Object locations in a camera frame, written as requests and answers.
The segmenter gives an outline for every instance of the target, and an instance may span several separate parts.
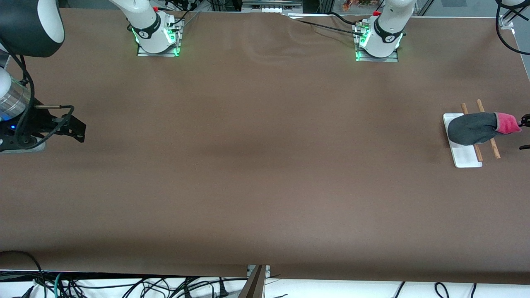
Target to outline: table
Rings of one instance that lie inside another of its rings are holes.
[[[201,13],[180,57],[151,58],[121,12],[61,13],[64,45],[27,64],[86,142],[2,156],[1,249],[49,270],[530,282],[528,132],[456,169],[441,118],[530,111],[493,19],[413,18],[399,63],[364,63],[278,14]]]

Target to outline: black cable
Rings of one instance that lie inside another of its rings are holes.
[[[219,278],[219,298],[227,297],[229,293],[227,292],[225,288],[225,283],[223,282],[223,278]]]
[[[445,297],[443,297],[440,292],[438,291],[438,286],[441,285],[443,288],[444,288],[444,291],[445,291]],[[436,283],[434,284],[434,291],[436,292],[436,294],[438,295],[438,297],[440,298],[449,298],[449,292],[447,291],[447,288],[445,287],[445,285],[443,283]]]
[[[162,281],[165,280],[165,279],[166,279],[166,278],[161,278],[158,282],[156,282],[156,283],[154,283],[154,284],[151,284],[151,283],[147,282],[147,284],[150,285],[150,287],[148,287],[148,288],[145,287],[145,284],[146,284],[146,283],[142,283],[142,285],[144,286],[144,289],[142,290],[142,293],[140,294],[140,298],[144,298],[144,297],[145,297],[145,294],[146,294],[149,290],[153,290],[153,291],[159,292],[159,293],[161,293],[162,295],[164,295],[164,298],[167,298],[164,292],[162,292],[162,291],[157,290],[157,289],[154,288],[158,283],[162,282]]]
[[[343,18],[340,14],[336,13],[336,12],[332,12],[330,11],[329,13],[327,13],[327,15],[334,15],[336,17],[338,17],[342,22],[346,23],[346,24],[349,24],[349,25],[355,25],[355,23],[359,22],[359,21],[362,21],[362,19],[360,19],[359,21],[355,21],[355,22],[350,22],[348,20],[346,20],[345,18]]]
[[[183,14],[183,16],[180,17],[180,19],[176,20],[174,23],[169,24],[169,26],[173,26],[173,25],[175,25],[175,24],[180,23],[180,21],[184,20],[184,18],[186,17],[186,15],[187,15],[189,12],[190,12],[190,11],[186,11],[186,12]]]
[[[500,34],[500,25],[499,25],[499,18],[500,18],[500,9],[501,9],[501,6],[500,4],[497,5],[497,14],[495,15],[495,31],[497,32],[497,36],[499,37],[500,41],[502,42],[503,45],[505,45],[508,49],[516,52],[516,53],[519,53],[519,54],[522,54],[522,55],[530,55],[530,52],[524,52],[524,51],[521,51],[521,50],[518,50],[514,47],[512,47],[511,45],[509,45],[505,40],[504,38],[502,37],[502,35]]]
[[[167,283],[167,281],[164,279],[164,284],[166,284],[166,287],[167,287],[167,296],[169,297],[169,295],[171,295],[171,288],[169,287],[169,284]]]
[[[17,147],[19,149],[22,149],[22,150],[30,150],[30,149],[33,149],[33,148],[36,148],[36,147],[40,146],[45,141],[47,141],[49,138],[51,138],[56,132],[58,132],[59,129],[61,129],[61,127],[70,120],[70,117],[72,116],[72,113],[74,112],[74,106],[62,106],[62,108],[70,108],[70,111],[66,114],[66,116],[63,118],[63,120],[56,125],[56,127],[54,129],[52,129],[44,138],[42,138],[42,140],[36,142],[35,144],[33,144],[33,145],[29,146],[29,147],[22,146],[22,144],[20,144],[20,140],[19,140],[19,137],[21,136],[20,131],[24,131],[25,122],[26,122],[26,119],[28,117],[28,113],[29,113],[29,111],[31,109],[34,109],[34,106],[35,106],[35,85],[33,83],[33,79],[31,78],[30,74],[28,73],[28,70],[26,69],[25,65],[22,64],[22,62],[13,53],[13,51],[11,51],[11,48],[7,45],[7,43],[4,42],[2,37],[0,37],[0,43],[7,50],[7,53],[9,55],[11,55],[13,60],[15,60],[15,62],[19,65],[20,69],[22,70],[22,73],[24,74],[24,76],[26,76],[26,78],[28,79],[28,82],[30,84],[30,100],[28,102],[28,107],[24,110],[24,112],[22,113],[22,116],[19,119],[19,122],[16,124],[15,134],[14,134],[14,136],[15,136],[14,140],[15,140],[15,144],[17,145]]]
[[[31,76],[28,73],[28,70],[26,69],[26,67],[17,58],[17,56],[13,53],[13,51],[11,51],[10,46],[8,46],[6,42],[4,42],[1,36],[0,36],[0,43],[4,46],[4,48],[7,50],[7,53],[13,58],[13,60],[15,60],[15,62],[19,65],[20,69],[22,70],[23,75],[26,76],[30,84],[30,100],[28,102],[28,107],[22,113],[22,116],[20,117],[19,122],[16,124],[16,128],[15,128],[15,143],[20,149],[22,149],[22,145],[20,144],[18,137],[20,136],[20,131],[23,130],[23,128],[25,127],[25,120],[26,120],[26,117],[28,116],[29,111],[35,105],[35,85],[33,84],[33,80],[31,79]]]
[[[349,34],[353,34],[353,35],[359,35],[359,36],[363,35],[361,32],[353,32],[353,31],[343,30],[343,29],[339,29],[339,28],[329,27],[329,26],[320,25],[320,24],[311,23],[311,22],[306,22],[306,21],[302,21],[302,20],[297,20],[297,21],[298,21],[298,22],[305,23],[305,24],[309,24],[309,25],[313,25],[313,26],[318,26],[318,27],[322,27],[322,28],[326,28],[326,29],[330,29],[330,30],[335,30],[335,31],[345,32],[345,33],[349,33]]]
[[[2,41],[1,38],[0,38],[0,43],[2,43],[2,45],[4,45],[4,48],[7,49],[7,47],[5,46],[5,43]],[[26,252],[26,251],[22,251],[22,250],[4,250],[4,251],[0,251],[0,257],[2,255],[8,254],[8,253],[18,253],[20,255],[24,255],[24,256],[30,258],[33,261],[33,263],[35,263],[35,266],[39,270],[39,275],[40,275],[40,278],[42,280],[42,283],[46,282],[46,280],[44,279],[44,274],[42,273],[42,268],[40,267],[39,262],[37,262],[37,259],[32,254],[30,254],[29,252]],[[46,289],[45,289],[44,290],[44,298],[46,298],[48,296],[47,293],[48,293],[48,291],[46,291]]]
[[[476,290],[476,283],[473,284],[473,287],[471,288],[471,295],[470,298],[473,298],[475,296],[475,290]]]
[[[184,282],[182,282],[176,289],[173,291],[173,293],[168,298],[175,297],[180,291],[184,290],[189,284],[192,282],[198,280],[198,277],[187,277]]]
[[[77,285],[77,287],[80,287],[80,288],[92,288],[92,289],[115,288],[115,287],[130,287],[130,286],[134,286],[134,284],[127,284],[127,285],[113,285],[113,286],[100,286],[100,287]]]
[[[206,2],[210,3],[211,5],[217,5],[217,6],[218,6],[218,9],[219,9],[219,11],[221,11],[221,10],[220,10],[220,9],[221,9],[221,7],[224,7],[224,6],[226,5],[226,2],[225,2],[225,3],[223,3],[223,4],[217,4],[217,3],[213,3],[213,2],[212,2],[212,1],[210,1],[210,0],[206,0]]]
[[[34,287],[35,286],[31,286],[24,294],[22,294],[21,298],[30,298]]]
[[[24,59],[23,55],[20,55],[20,62],[22,62],[22,65],[24,65],[24,68],[26,68],[26,60]],[[25,74],[22,74],[22,79],[19,82],[24,87],[29,83]]]
[[[142,278],[140,279],[136,284],[132,285],[124,294],[121,298],[127,298],[129,297],[129,295],[133,292],[133,290],[138,286],[140,285],[141,283],[143,283],[145,281],[145,278]]]
[[[246,281],[246,280],[247,280],[247,278],[227,278],[227,279],[224,279],[223,281],[224,282],[231,282],[231,281]],[[207,286],[207,285],[211,285],[211,284],[219,283],[219,281],[212,281],[212,282],[205,282],[205,283],[204,282],[205,281],[198,282],[198,283],[196,283],[194,285],[191,285],[190,288],[188,288],[188,290],[184,291],[184,293],[178,295],[176,298],[180,298],[180,297],[182,297],[182,296],[184,296],[186,294],[189,294],[191,291],[194,291],[194,290],[196,290],[198,288],[201,288],[201,287],[204,287],[204,286]],[[201,284],[201,283],[204,283],[204,284],[200,285],[200,286],[196,286],[194,288],[191,288],[192,286],[195,286],[195,285],[198,285],[198,284]]]
[[[427,6],[427,8],[423,11],[423,14],[422,14],[421,16],[424,16],[424,15],[427,13],[427,11],[430,9],[430,7],[431,7],[431,5],[432,5],[433,3],[434,3],[434,1],[431,1],[431,2],[429,3],[429,6]]]
[[[381,2],[379,3],[379,6],[378,6],[378,7],[376,8],[376,10],[375,10],[375,11],[378,11],[378,10],[379,10],[379,8],[381,8],[381,5],[383,5],[383,3],[384,3],[384,2],[385,2],[385,0],[381,1]]]
[[[397,292],[396,292],[396,295],[394,296],[394,298],[398,298],[399,293],[401,292],[401,289],[403,288],[404,285],[405,285],[405,282],[401,282],[401,284],[397,288]]]

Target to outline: metal frame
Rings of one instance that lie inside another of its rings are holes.
[[[432,3],[434,2],[434,0],[427,0],[425,2],[425,4],[420,8],[420,11],[418,12],[418,16],[424,16],[427,11],[429,10],[429,8],[431,7]]]
[[[519,9],[514,9],[514,11],[516,11],[518,14],[522,14],[526,9],[528,8],[528,6],[525,6],[525,7],[521,7]],[[500,28],[501,29],[512,29],[514,27],[514,24],[512,23],[512,21],[518,17],[518,14],[513,12],[512,10],[508,10],[507,12],[505,12],[500,18],[499,18],[499,25],[500,25]]]
[[[267,266],[257,265],[237,298],[263,298]]]

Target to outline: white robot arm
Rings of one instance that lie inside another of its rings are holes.
[[[500,7],[514,10],[530,5],[530,0],[495,0]],[[366,20],[369,27],[359,45],[374,57],[388,57],[399,46],[403,29],[414,11],[416,0],[385,0],[383,12]]]
[[[125,13],[136,41],[147,53],[163,52],[176,43],[174,25],[178,21],[155,11],[149,0],[109,1]],[[33,81],[22,58],[49,57],[63,44],[64,37],[56,0],[0,0],[0,50],[10,54],[24,74],[19,82],[0,68],[0,153],[41,151],[53,134],[84,142],[86,126],[72,116],[72,106],[48,106],[35,98]],[[48,111],[62,108],[70,108],[62,118]]]
[[[109,0],[123,11],[140,46],[149,53],[165,51],[176,41],[175,17],[151,7],[149,0]]]

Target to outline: white floor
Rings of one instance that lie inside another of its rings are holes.
[[[218,280],[217,278],[204,278],[201,280]],[[108,286],[133,284],[138,279],[100,279],[80,281],[80,285],[86,286]],[[170,287],[179,285],[183,278],[171,278],[167,280]],[[245,281],[226,282],[226,290],[229,293],[240,291]],[[314,281],[301,279],[268,279],[265,290],[265,298],[392,298],[399,286],[399,282],[355,282],[355,281]],[[20,297],[32,285],[32,282],[10,282],[0,283],[0,298]],[[472,284],[446,283],[451,298],[468,298],[471,294]],[[129,287],[110,289],[85,289],[84,294],[88,298],[121,298]],[[219,293],[218,284],[214,287],[215,293]],[[138,298],[142,287],[137,287],[129,298]],[[210,298],[211,287],[204,286],[192,291],[193,298]],[[53,298],[53,293],[48,291],[48,297]],[[43,297],[43,288],[35,288],[31,298]],[[434,291],[434,283],[405,283],[399,298],[438,298]],[[530,286],[526,285],[492,285],[479,284],[474,295],[475,298],[528,298],[530,297]],[[145,298],[164,298],[161,293],[149,291]]]

